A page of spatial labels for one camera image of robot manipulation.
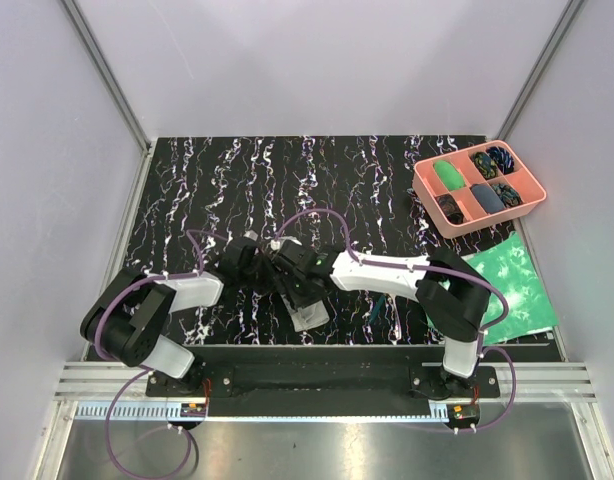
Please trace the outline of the grey cloth napkin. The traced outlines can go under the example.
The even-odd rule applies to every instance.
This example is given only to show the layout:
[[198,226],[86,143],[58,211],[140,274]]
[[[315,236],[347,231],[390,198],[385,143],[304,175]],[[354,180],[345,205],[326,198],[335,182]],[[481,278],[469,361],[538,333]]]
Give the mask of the grey cloth napkin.
[[[268,242],[268,246],[266,250],[262,250],[270,259],[274,266],[274,254],[279,250],[280,244],[283,238],[290,238],[301,244],[295,237],[292,236],[284,236],[278,237],[277,239],[272,239]],[[277,294],[280,296],[283,301],[287,312],[289,313],[294,329],[297,332],[306,331],[309,329],[317,328],[326,324],[329,321],[329,314],[326,310],[326,307],[323,303],[323,300],[314,303],[306,308],[300,308],[295,310],[289,304],[289,301],[286,299],[284,295],[280,292],[280,282],[276,279],[276,289]]]

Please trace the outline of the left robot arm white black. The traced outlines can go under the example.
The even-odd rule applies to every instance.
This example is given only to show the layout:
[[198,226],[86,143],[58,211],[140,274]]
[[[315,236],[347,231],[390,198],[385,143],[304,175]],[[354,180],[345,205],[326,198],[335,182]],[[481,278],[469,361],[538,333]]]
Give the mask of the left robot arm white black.
[[83,318],[80,335],[99,357],[128,367],[144,367],[168,376],[183,396],[202,386],[195,356],[162,334],[169,315],[223,305],[243,288],[271,284],[271,262],[253,231],[225,245],[215,267],[189,273],[147,274],[122,269]]

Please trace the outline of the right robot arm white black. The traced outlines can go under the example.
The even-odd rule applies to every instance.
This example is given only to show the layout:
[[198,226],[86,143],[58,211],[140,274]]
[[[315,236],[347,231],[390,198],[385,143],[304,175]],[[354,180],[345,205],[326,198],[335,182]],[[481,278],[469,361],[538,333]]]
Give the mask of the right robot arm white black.
[[298,332],[330,320],[324,299],[335,291],[370,291],[417,302],[445,338],[441,384],[463,396],[477,383],[479,330],[489,283],[460,256],[439,249],[430,257],[371,255],[332,247],[322,252],[293,237],[271,242],[282,301]]

